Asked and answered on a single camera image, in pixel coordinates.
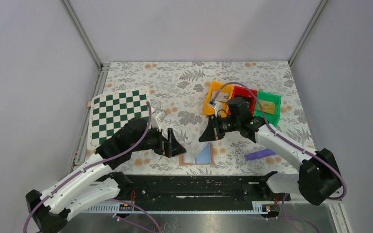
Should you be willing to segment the tan leather card holder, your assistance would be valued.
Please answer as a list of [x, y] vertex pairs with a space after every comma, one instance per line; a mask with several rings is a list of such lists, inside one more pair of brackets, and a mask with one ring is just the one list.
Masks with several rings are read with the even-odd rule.
[[201, 143], [183, 145], [186, 148], [186, 153], [179, 156], [179, 165], [194, 166], [194, 165], [210, 165], [214, 163], [211, 143]]

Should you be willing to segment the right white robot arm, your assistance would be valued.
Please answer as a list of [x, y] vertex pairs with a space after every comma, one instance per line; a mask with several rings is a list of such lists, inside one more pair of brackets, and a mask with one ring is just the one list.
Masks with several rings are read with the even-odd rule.
[[333, 200], [333, 194], [345, 187], [331, 151], [313, 150], [283, 135], [264, 117], [253, 116], [241, 97], [233, 98], [227, 104], [230, 114], [226, 117], [210, 115], [199, 142], [217, 141], [227, 133], [239, 132], [242, 137], [271, 149], [297, 170], [296, 174], [271, 173], [266, 185], [275, 194], [301, 195], [318, 206], [327, 199]]

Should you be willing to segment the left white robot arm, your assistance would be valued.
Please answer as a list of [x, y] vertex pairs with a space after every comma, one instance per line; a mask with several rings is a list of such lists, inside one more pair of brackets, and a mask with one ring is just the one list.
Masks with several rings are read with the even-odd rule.
[[132, 195], [133, 183], [115, 169], [127, 162], [132, 152], [144, 150], [168, 158], [187, 151], [175, 138], [172, 128], [168, 128], [168, 136], [164, 137], [150, 122], [133, 118], [102, 142], [81, 168], [44, 191], [28, 192], [25, 196], [28, 219], [33, 219], [42, 233], [58, 233], [90, 206]]

